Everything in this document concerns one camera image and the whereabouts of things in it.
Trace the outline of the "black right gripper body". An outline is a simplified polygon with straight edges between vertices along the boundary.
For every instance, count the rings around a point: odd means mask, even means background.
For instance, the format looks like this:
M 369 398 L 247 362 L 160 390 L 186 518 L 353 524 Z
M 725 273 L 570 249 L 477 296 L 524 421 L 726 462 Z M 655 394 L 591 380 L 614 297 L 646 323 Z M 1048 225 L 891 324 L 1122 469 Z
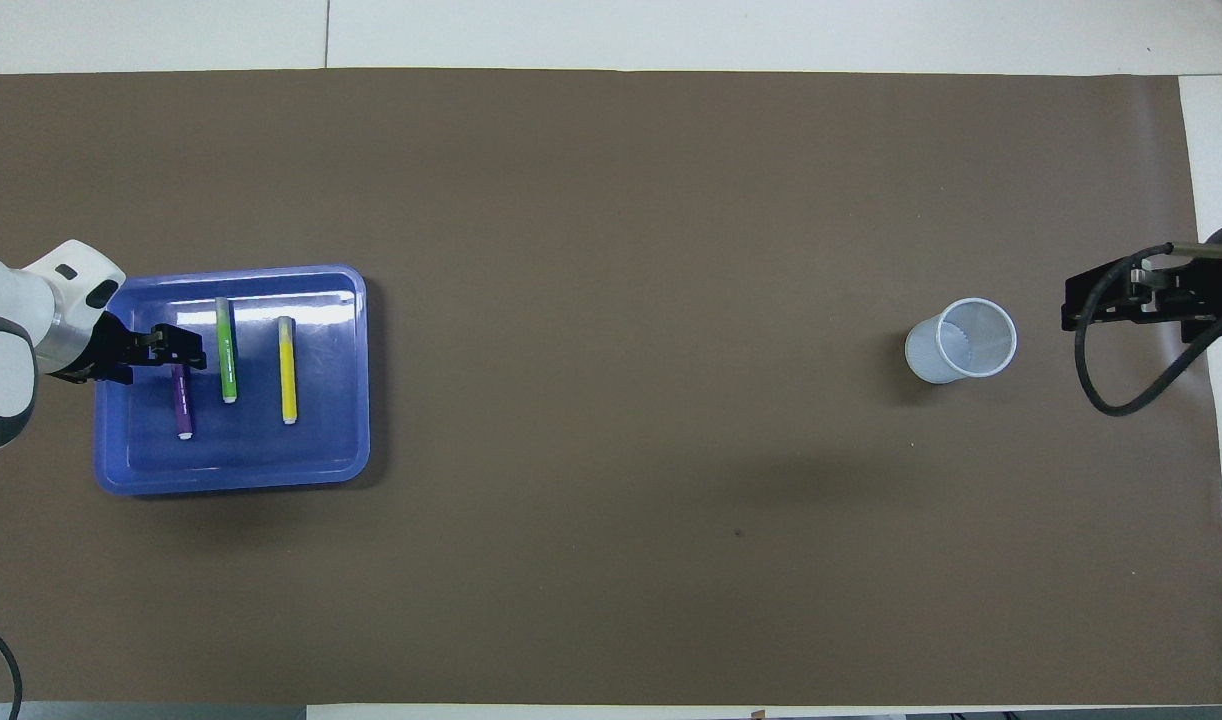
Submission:
M 1163 317 L 1222 317 L 1222 229 L 1204 243 L 1169 244 L 1184 265 L 1165 269 L 1168 284 L 1154 292 L 1154 310 Z

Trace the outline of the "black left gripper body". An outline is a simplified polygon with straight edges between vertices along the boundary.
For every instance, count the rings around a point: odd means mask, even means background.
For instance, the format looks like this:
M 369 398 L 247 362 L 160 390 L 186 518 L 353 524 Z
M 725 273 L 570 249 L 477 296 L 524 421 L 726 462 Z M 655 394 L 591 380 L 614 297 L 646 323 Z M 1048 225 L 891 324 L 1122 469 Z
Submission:
M 134 383 L 134 370 L 126 363 L 126 356 L 132 348 L 134 332 L 128 331 L 117 315 L 104 310 L 79 356 L 68 366 L 46 374 L 71 384 L 114 381 L 130 386 Z

